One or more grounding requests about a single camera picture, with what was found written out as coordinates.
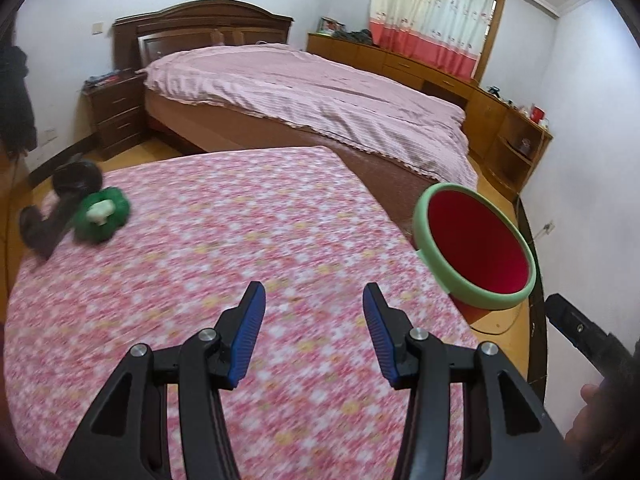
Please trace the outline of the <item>person right hand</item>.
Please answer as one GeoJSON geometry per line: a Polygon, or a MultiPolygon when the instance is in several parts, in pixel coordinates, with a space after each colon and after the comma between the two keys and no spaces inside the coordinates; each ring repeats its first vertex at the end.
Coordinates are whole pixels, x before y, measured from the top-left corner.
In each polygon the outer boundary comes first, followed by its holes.
{"type": "Polygon", "coordinates": [[[585,405],[574,418],[573,425],[565,435],[565,443],[580,460],[589,460],[602,448],[606,437],[606,422],[600,413],[604,384],[585,384],[580,389],[580,397],[585,405]]]}

